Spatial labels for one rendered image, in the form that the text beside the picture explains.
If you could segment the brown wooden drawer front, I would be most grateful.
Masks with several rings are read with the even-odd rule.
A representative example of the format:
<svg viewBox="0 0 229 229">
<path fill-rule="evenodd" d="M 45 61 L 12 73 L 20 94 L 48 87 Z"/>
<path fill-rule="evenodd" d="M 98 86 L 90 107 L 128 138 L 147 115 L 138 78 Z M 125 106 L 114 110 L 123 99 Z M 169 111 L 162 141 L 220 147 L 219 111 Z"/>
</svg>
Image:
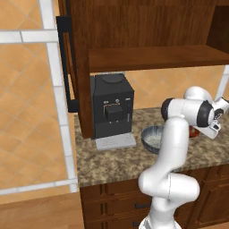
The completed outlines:
<svg viewBox="0 0 229 229">
<path fill-rule="evenodd" d="M 111 199 L 100 199 L 83 202 L 83 215 L 87 221 L 101 219 L 106 216 L 114 216 L 142 210 L 147 208 L 136 209 L 134 204 L 151 203 L 151 197 L 144 194 L 131 194 L 127 196 L 114 197 Z"/>
<path fill-rule="evenodd" d="M 98 199 L 102 196 L 111 196 L 139 190 L 137 179 L 121 182 L 110 182 L 80 188 L 83 199 Z"/>
<path fill-rule="evenodd" d="M 146 216 L 147 212 L 140 212 L 132 215 L 112 216 L 108 219 L 86 222 L 85 229 L 138 229 L 133 227 L 132 222 L 140 223 Z"/>
</svg>

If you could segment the brown wooden wall cabinet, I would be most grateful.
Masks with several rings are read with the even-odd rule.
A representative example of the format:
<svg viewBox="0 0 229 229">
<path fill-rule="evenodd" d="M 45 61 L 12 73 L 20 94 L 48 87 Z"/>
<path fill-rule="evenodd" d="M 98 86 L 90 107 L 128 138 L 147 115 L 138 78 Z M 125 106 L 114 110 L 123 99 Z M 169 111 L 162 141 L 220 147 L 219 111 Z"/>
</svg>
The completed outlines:
<svg viewBox="0 0 229 229">
<path fill-rule="evenodd" d="M 229 64 L 229 0 L 88 0 L 89 69 Z"/>
</svg>

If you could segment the black coffee machine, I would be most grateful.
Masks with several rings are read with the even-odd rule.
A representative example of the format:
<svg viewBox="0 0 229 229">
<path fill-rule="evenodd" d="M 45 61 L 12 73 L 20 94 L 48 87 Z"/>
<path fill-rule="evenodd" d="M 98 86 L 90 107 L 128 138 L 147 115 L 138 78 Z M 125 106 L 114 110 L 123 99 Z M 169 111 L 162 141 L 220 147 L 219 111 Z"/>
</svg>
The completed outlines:
<svg viewBox="0 0 229 229">
<path fill-rule="evenodd" d="M 131 133 L 134 89 L 123 73 L 90 78 L 93 137 L 97 150 L 135 147 Z"/>
</svg>

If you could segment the brown wooden base cabinet door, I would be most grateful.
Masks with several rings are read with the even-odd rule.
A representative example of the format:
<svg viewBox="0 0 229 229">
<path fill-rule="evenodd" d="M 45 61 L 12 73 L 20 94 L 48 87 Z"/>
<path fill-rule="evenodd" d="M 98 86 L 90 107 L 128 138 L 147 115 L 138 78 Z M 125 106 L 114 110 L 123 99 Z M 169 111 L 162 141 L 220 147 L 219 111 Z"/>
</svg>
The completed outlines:
<svg viewBox="0 0 229 229">
<path fill-rule="evenodd" d="M 229 222 L 229 178 L 204 181 L 187 229 Z"/>
</svg>

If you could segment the grey bowl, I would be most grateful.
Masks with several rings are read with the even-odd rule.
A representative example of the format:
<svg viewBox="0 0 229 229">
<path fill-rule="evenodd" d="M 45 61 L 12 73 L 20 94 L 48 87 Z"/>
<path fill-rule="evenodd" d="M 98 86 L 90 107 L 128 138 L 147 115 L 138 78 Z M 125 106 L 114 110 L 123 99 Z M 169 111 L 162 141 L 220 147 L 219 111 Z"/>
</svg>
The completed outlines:
<svg viewBox="0 0 229 229">
<path fill-rule="evenodd" d="M 141 142 L 146 150 L 159 153 L 163 129 L 163 125 L 150 125 L 141 131 Z"/>
</svg>

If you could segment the red bowl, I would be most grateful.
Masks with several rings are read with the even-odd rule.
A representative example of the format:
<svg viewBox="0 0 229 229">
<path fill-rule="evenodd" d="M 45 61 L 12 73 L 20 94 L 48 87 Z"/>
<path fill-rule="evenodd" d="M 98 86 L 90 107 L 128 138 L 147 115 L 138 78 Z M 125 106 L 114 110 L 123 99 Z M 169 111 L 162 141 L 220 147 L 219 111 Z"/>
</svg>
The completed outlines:
<svg viewBox="0 0 229 229">
<path fill-rule="evenodd" d="M 190 126 L 190 137 L 195 138 L 199 136 L 199 131 L 195 129 L 193 126 Z"/>
</svg>

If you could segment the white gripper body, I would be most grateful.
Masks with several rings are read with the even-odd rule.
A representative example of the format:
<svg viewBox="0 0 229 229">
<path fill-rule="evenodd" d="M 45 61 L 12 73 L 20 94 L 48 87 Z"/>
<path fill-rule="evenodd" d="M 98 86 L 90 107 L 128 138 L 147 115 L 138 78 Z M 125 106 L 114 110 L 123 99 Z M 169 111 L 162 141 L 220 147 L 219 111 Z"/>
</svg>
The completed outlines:
<svg viewBox="0 0 229 229">
<path fill-rule="evenodd" d="M 214 139 L 219 132 L 219 127 L 217 125 L 208 126 L 205 128 L 197 127 L 197 130 L 209 137 L 210 139 Z"/>
</svg>

